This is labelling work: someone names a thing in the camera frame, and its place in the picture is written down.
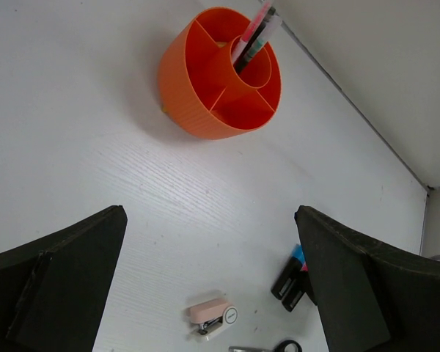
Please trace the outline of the green gel pen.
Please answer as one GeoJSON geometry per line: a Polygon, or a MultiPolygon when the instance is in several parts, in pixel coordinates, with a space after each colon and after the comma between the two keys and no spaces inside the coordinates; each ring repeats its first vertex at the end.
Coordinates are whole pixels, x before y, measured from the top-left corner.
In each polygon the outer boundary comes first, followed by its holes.
{"type": "Polygon", "coordinates": [[[240,73],[251,62],[256,54],[265,46],[271,38],[274,31],[282,25],[282,19],[278,15],[274,15],[265,25],[264,29],[258,34],[252,42],[246,53],[237,61],[237,73],[240,73]]]}

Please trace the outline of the black handled scissors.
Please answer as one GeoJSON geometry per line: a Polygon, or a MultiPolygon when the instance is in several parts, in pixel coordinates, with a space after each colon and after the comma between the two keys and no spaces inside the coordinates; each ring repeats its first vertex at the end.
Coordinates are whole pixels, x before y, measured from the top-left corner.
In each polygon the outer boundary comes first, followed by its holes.
{"type": "Polygon", "coordinates": [[[302,352],[301,345],[295,340],[283,340],[277,344],[266,347],[251,347],[251,346],[230,346],[229,352],[302,352]]]}

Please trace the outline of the blue cap black highlighter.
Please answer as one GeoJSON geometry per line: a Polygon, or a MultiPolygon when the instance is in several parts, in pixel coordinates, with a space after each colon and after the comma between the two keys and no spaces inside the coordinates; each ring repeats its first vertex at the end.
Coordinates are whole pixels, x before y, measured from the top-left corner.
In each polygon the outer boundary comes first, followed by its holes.
{"type": "Polygon", "coordinates": [[[272,285],[271,293],[275,298],[280,301],[284,298],[295,280],[295,275],[304,267],[305,262],[302,246],[296,244],[285,266],[272,285]]]}

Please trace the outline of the black pen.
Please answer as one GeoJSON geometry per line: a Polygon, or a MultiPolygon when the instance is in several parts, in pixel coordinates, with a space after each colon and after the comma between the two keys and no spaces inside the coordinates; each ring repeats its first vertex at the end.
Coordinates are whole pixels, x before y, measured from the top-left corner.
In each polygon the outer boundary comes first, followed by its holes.
{"type": "Polygon", "coordinates": [[[272,1],[264,1],[260,11],[250,22],[232,52],[232,63],[237,74],[249,64],[259,50],[267,43],[270,34],[280,22],[272,1]]]}

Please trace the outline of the pink white pen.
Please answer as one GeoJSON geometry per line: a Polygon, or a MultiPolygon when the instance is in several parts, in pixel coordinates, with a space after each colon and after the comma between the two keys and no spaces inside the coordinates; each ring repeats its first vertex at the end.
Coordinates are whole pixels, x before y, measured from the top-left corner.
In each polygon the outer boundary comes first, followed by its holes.
{"type": "Polygon", "coordinates": [[[252,38],[253,34],[256,32],[257,28],[263,21],[264,17],[266,16],[267,12],[271,8],[273,4],[273,0],[265,0],[262,2],[261,8],[258,10],[256,15],[253,17],[253,19],[250,21],[249,25],[246,27],[246,30],[243,32],[241,37],[239,38],[237,44],[232,50],[231,53],[231,63],[235,64],[238,60],[239,56],[245,49],[246,45],[252,38]]]}

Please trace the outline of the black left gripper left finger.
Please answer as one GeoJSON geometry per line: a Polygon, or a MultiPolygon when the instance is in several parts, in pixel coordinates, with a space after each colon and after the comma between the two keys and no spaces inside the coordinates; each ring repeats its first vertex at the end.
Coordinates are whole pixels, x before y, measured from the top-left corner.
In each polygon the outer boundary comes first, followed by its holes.
{"type": "Polygon", "coordinates": [[[126,227],[112,205],[0,253],[0,351],[91,351],[126,227]]]}

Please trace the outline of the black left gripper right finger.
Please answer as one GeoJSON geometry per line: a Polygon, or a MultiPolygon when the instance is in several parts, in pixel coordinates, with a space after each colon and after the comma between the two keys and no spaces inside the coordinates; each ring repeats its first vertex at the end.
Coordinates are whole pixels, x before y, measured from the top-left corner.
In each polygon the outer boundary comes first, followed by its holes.
{"type": "Polygon", "coordinates": [[[440,351],[440,262],[310,206],[295,214],[330,351],[440,351]]]}

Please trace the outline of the pink cap black highlighter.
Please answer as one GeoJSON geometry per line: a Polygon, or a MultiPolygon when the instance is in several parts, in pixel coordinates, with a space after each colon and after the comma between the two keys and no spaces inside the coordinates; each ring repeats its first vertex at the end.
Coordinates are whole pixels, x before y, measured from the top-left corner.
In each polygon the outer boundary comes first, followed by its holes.
{"type": "Polygon", "coordinates": [[[295,271],[291,276],[292,282],[290,287],[282,299],[282,306],[288,311],[292,312],[297,303],[301,300],[304,294],[315,303],[314,293],[309,279],[309,271],[307,264],[303,264],[302,268],[295,271]]]}

